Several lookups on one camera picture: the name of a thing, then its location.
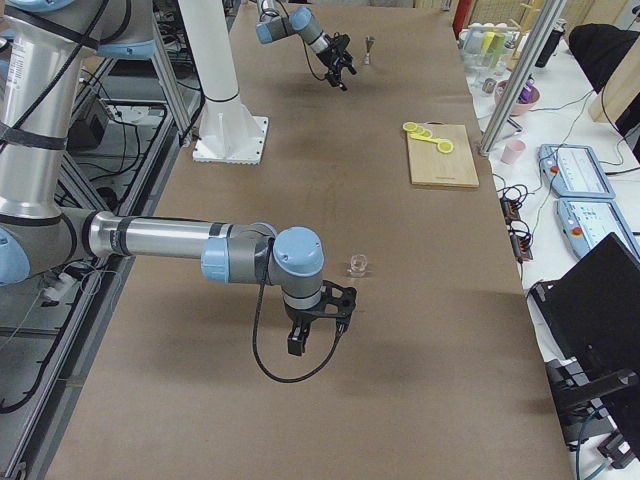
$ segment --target electrical connector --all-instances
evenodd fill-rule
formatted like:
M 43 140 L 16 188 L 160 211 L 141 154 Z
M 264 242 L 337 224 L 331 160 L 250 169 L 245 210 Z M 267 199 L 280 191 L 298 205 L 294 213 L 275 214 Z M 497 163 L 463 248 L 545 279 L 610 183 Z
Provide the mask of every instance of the electrical connector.
M 55 283 L 47 287 L 43 290 L 42 296 L 48 301 L 51 302 L 51 305 L 57 305 L 60 303 L 60 300 L 67 294 L 71 287 L 73 287 L 78 280 L 73 278 L 71 275 L 62 272 L 58 275 Z
M 502 197 L 500 199 L 500 208 L 504 215 L 504 221 L 507 225 L 511 222 L 520 220 L 520 213 L 518 212 L 518 203 L 515 200 Z
M 513 249 L 513 256 L 518 263 L 533 260 L 533 254 L 529 248 L 530 242 L 526 238 L 521 237 L 516 232 L 509 232 L 509 241 Z

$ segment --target white cable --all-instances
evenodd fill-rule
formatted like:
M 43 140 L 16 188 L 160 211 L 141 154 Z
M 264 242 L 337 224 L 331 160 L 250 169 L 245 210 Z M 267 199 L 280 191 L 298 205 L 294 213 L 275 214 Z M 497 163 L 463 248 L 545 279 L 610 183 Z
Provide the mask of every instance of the white cable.
M 11 333 L 11 335 L 9 335 L 9 338 L 7 338 L 2 345 L 0 345 L 0 352 L 2 351 L 2 349 L 4 347 L 6 347 L 9 342 L 11 340 L 13 340 L 15 338 L 15 336 L 18 334 L 18 332 L 20 331 L 20 329 L 22 329 L 22 327 L 24 326 L 24 324 L 26 323 L 27 319 L 29 318 L 29 314 L 31 313 L 31 310 L 33 310 L 33 307 L 36 306 L 36 303 L 38 303 L 38 299 L 40 299 L 40 294 L 42 293 L 42 290 L 40 290 L 38 292 L 38 294 L 36 295 L 36 298 L 33 300 L 33 303 L 31 304 L 31 306 L 29 307 L 29 310 L 27 310 L 27 313 L 25 313 L 24 318 L 22 319 L 22 321 L 20 322 L 20 324 L 15 328 L 15 330 Z

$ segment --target pink cup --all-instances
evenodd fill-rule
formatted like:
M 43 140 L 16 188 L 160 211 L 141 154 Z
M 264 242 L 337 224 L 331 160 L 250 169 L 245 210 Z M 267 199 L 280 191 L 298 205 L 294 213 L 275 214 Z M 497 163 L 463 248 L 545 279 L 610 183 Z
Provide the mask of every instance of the pink cup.
M 504 152 L 502 152 L 502 158 L 500 161 L 507 165 L 512 165 L 516 159 L 527 148 L 527 144 L 522 140 L 509 140 L 504 146 Z

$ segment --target wooden cutting board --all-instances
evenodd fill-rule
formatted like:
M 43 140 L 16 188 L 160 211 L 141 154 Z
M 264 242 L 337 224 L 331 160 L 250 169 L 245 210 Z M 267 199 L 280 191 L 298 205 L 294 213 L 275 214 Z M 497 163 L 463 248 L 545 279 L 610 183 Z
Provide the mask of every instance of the wooden cutting board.
M 407 133 L 411 183 L 448 187 L 477 187 L 479 185 L 473 155 L 464 125 L 422 124 L 434 137 L 453 142 L 451 153 L 440 153 L 437 145 L 413 140 Z

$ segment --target small glass cup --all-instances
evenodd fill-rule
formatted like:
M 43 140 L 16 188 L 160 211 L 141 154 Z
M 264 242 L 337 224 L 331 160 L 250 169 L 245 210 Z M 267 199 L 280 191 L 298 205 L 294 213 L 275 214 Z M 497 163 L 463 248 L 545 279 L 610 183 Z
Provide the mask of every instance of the small glass cup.
M 364 277 L 367 273 L 367 257 L 361 253 L 351 257 L 349 275 L 355 278 Z

